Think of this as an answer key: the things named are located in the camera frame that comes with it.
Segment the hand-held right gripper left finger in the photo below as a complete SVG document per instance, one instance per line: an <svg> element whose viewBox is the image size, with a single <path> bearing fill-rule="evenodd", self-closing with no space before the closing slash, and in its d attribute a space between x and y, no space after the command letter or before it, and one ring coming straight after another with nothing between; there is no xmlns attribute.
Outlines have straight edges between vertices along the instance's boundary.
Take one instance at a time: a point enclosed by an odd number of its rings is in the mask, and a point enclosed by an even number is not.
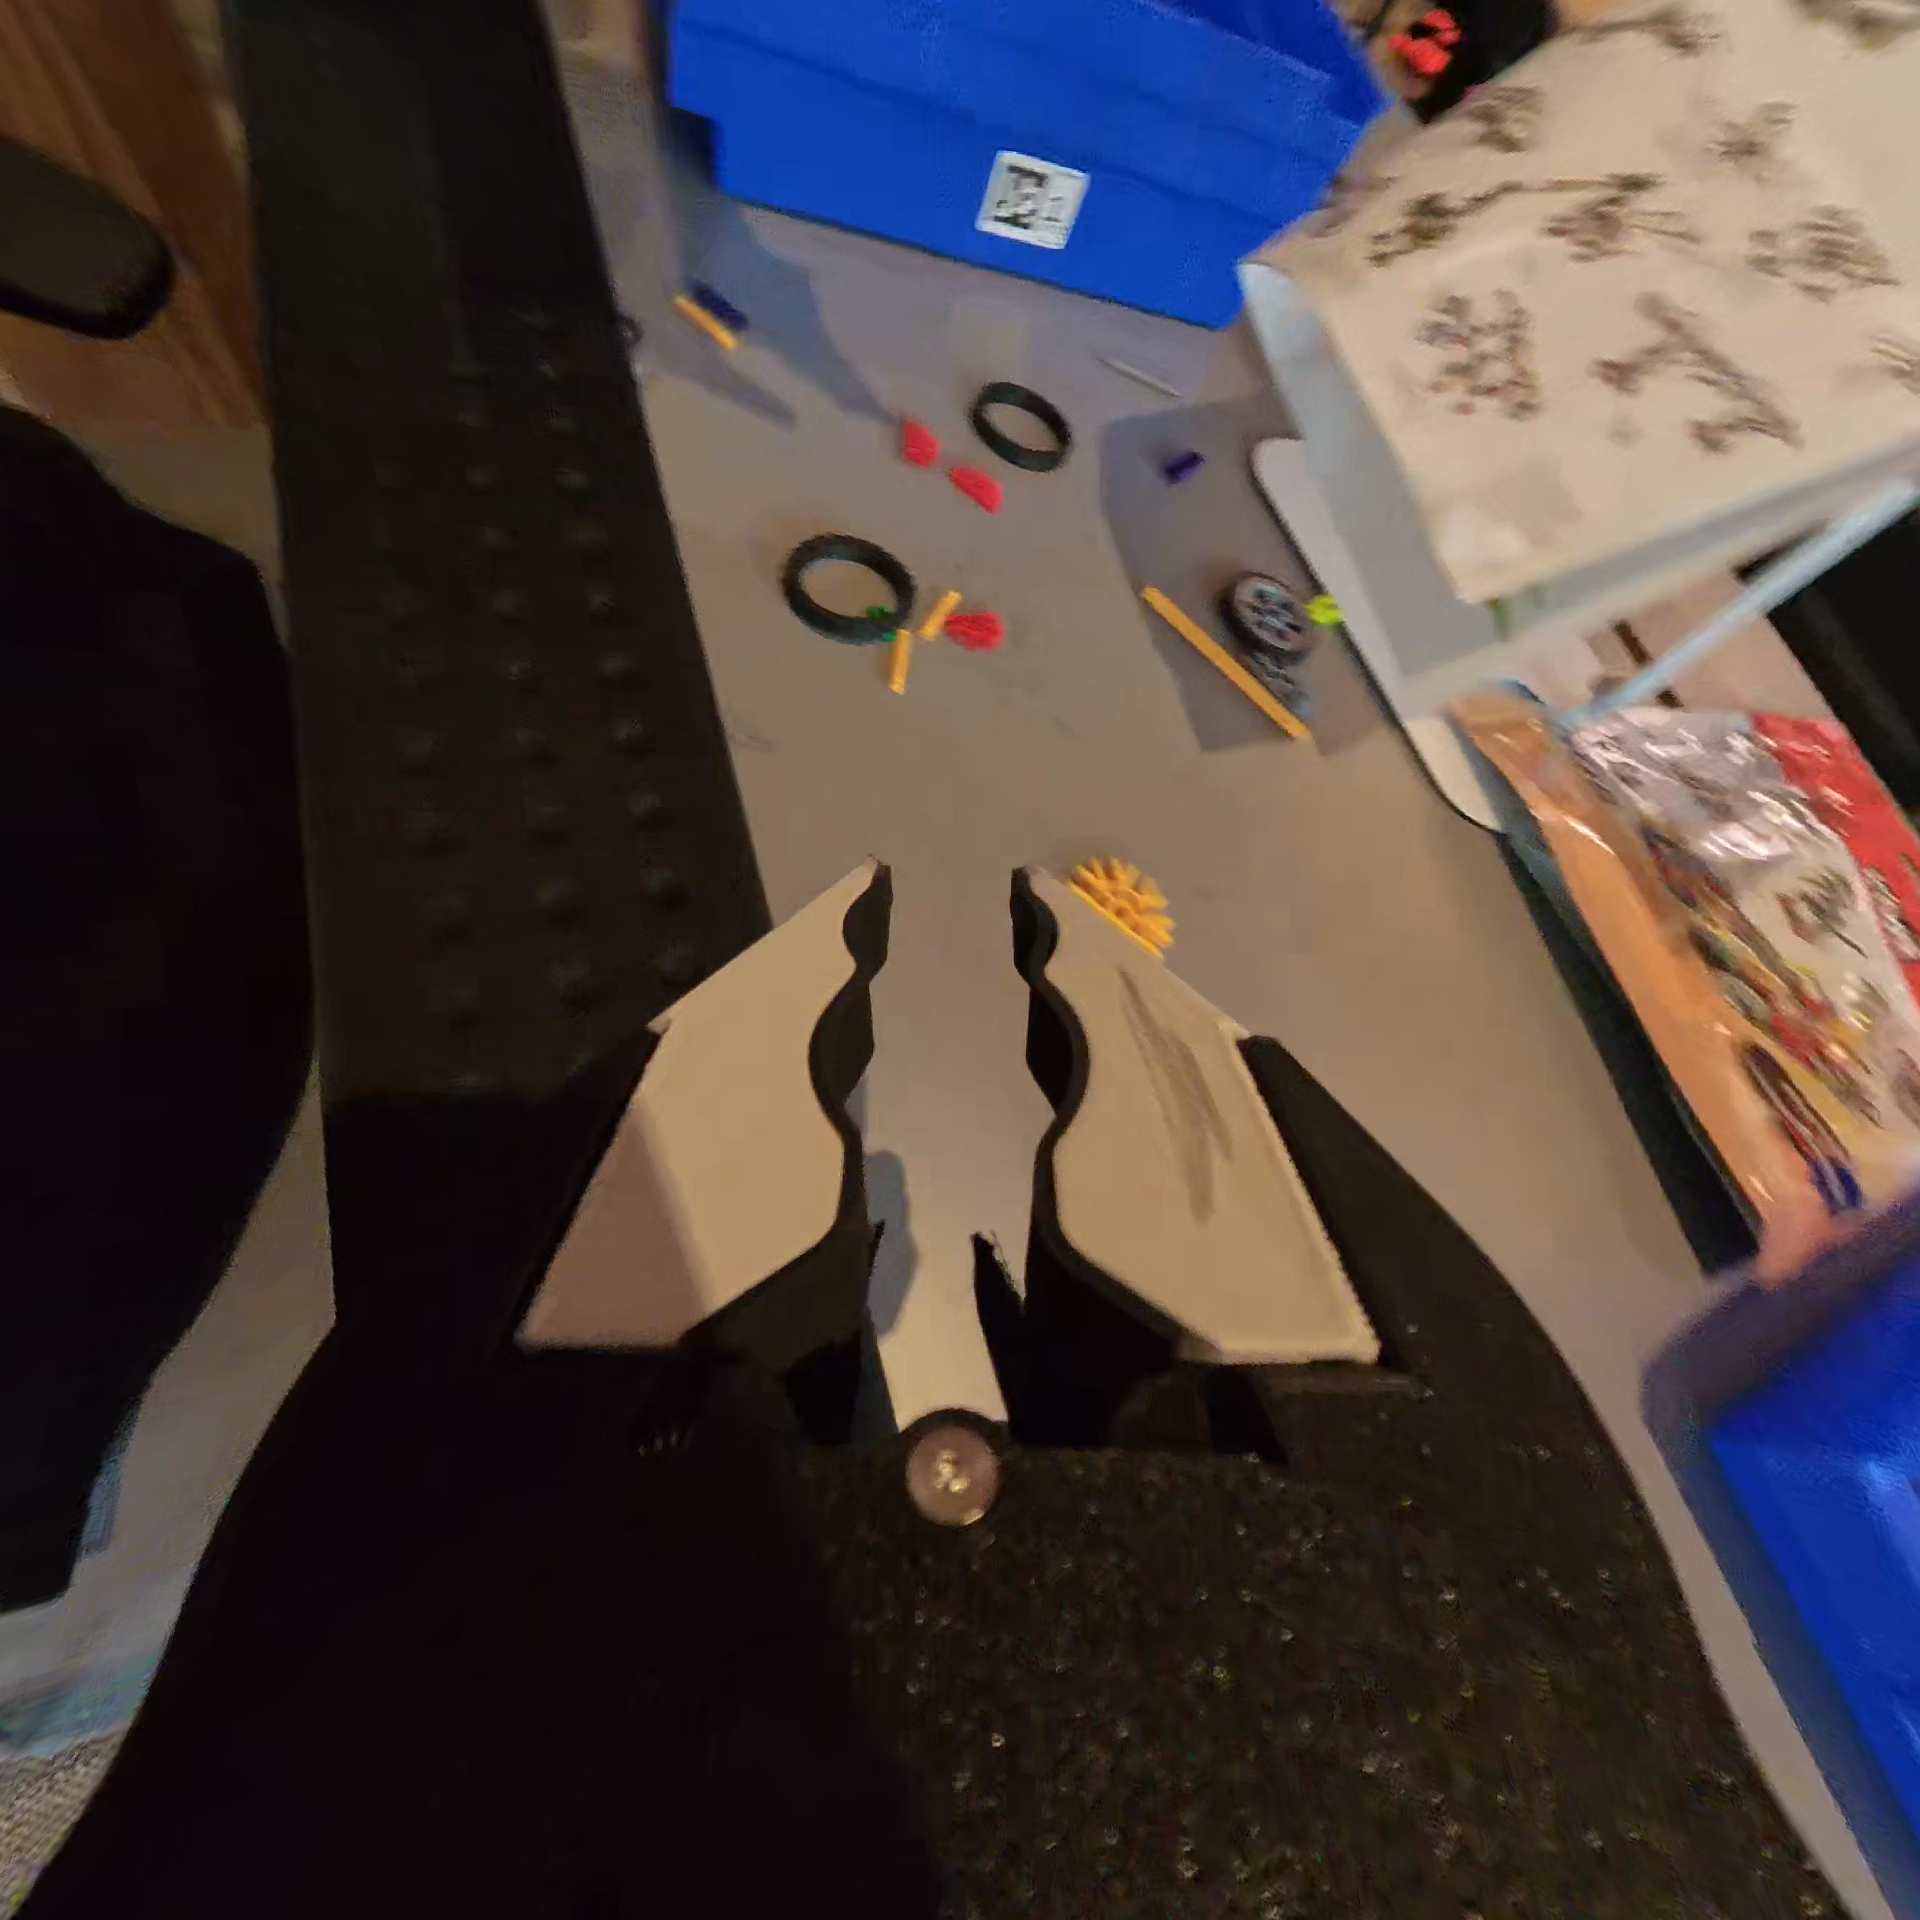
<svg viewBox="0 0 1920 1920"><path fill-rule="evenodd" d="M893 886L856 865L652 1022L652 1052L517 1343L823 1354L856 1339L873 1226L852 1097Z"/></svg>

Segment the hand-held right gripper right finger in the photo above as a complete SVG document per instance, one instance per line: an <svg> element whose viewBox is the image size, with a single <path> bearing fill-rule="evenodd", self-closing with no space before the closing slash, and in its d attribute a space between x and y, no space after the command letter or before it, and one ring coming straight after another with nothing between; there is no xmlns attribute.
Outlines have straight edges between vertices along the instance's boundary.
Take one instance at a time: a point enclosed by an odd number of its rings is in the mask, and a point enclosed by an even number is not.
<svg viewBox="0 0 1920 1920"><path fill-rule="evenodd" d="M1248 1027L1017 868L1023 1065L1046 1103L1031 1251L1204 1366L1377 1366L1381 1335L1268 1112Z"/></svg>

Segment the blue bin with toy pieces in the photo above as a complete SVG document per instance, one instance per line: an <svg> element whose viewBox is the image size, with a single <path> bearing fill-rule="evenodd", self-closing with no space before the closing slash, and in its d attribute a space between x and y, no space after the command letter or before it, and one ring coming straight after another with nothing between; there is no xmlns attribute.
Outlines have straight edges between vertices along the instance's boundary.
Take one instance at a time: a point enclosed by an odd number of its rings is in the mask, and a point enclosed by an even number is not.
<svg viewBox="0 0 1920 1920"><path fill-rule="evenodd" d="M680 3L740 201L1221 329L1388 111L1329 4Z"/></svg>

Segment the yellow toy connector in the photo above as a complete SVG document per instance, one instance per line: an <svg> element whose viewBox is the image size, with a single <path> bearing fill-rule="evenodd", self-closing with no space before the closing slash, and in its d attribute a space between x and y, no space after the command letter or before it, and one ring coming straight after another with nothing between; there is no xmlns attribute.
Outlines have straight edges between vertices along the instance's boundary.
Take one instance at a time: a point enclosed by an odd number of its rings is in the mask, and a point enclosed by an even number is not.
<svg viewBox="0 0 1920 1920"><path fill-rule="evenodd" d="M1072 867L1067 883L1103 921L1112 924L1140 948L1160 956L1177 934L1168 899L1137 865L1096 855Z"/></svg>

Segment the dark flat board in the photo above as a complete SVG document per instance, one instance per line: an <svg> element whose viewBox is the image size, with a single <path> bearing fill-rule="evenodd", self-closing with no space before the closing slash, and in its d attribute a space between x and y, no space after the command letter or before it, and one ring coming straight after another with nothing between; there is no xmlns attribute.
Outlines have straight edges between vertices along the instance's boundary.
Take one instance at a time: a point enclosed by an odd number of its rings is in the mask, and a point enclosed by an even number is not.
<svg viewBox="0 0 1920 1920"><path fill-rule="evenodd" d="M1747 1266L1758 1252L1756 1218L1695 1130L1592 935L1577 921L1552 858L1518 833L1500 836L1500 858L1700 1271Z"/></svg>

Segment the long yellow toy rod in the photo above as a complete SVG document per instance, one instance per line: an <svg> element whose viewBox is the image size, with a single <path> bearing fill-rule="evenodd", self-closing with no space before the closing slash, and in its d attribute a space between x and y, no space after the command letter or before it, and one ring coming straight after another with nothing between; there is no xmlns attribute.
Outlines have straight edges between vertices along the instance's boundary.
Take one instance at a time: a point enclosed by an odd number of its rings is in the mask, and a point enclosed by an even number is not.
<svg viewBox="0 0 1920 1920"><path fill-rule="evenodd" d="M1143 606L1168 627L1184 644L1206 662L1206 665L1229 686L1248 706L1257 710L1262 719L1293 740L1312 740L1308 723L1288 710L1283 697L1260 682L1260 678L1221 640L1201 628L1188 612L1184 612L1160 587L1143 585L1137 590Z"/></svg>

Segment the orange toy set bag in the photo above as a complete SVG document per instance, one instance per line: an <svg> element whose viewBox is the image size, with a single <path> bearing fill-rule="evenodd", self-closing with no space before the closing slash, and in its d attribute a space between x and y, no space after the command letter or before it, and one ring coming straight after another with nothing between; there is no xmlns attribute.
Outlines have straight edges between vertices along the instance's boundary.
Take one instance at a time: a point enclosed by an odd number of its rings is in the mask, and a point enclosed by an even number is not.
<svg viewBox="0 0 1920 1920"><path fill-rule="evenodd" d="M1847 728L1659 705L1567 728L1509 689L1451 721L1760 1240L1905 1198L1917 843Z"/></svg>

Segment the black toy tyre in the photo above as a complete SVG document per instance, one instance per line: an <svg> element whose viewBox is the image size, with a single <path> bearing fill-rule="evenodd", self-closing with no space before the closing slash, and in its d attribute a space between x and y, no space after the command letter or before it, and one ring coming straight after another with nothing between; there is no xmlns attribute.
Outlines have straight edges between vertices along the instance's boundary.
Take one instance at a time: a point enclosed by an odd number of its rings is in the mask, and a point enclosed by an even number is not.
<svg viewBox="0 0 1920 1920"><path fill-rule="evenodd" d="M877 611L859 615L828 608L808 590L808 577L828 566L869 572L886 599ZM859 536L820 534L797 542L784 561L780 585L803 627L828 640L862 647L886 642L919 602L915 574L891 552Z"/></svg>
<svg viewBox="0 0 1920 1920"><path fill-rule="evenodd" d="M1019 417L1040 432L1040 443L1017 438L1000 426L1004 417ZM987 452L1025 474L1056 474L1072 455L1072 426L1043 394L1022 383L993 380L983 385L967 411L972 431Z"/></svg>

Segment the black perforated pad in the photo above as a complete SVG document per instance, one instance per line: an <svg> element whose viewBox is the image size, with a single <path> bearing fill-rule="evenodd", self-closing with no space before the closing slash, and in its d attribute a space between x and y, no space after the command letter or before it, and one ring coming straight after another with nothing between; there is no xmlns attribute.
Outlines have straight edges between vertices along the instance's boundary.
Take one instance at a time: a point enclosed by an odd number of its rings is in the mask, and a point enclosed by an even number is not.
<svg viewBox="0 0 1920 1920"><path fill-rule="evenodd" d="M536 4L224 4L344 1328L511 1331L771 926Z"/></svg>

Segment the blue bin with plastic bags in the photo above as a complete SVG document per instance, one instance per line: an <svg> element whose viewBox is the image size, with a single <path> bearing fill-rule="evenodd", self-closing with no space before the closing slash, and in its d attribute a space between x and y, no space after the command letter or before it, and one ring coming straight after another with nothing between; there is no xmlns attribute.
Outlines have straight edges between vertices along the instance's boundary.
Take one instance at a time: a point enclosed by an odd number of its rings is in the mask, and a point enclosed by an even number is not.
<svg viewBox="0 0 1920 1920"><path fill-rule="evenodd" d="M1861 1843L1917 1823L1917 1203L1723 1286L1641 1416Z"/></svg>

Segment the printed instruction booklet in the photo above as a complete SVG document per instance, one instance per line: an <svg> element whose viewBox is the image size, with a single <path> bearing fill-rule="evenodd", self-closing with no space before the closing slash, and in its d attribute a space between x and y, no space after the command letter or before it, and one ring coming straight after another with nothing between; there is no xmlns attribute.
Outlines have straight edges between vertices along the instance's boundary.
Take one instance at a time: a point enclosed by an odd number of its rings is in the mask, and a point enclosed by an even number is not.
<svg viewBox="0 0 1920 1920"><path fill-rule="evenodd" d="M1468 604L1916 463L1916 4L1611 4L1276 252Z"/></svg>

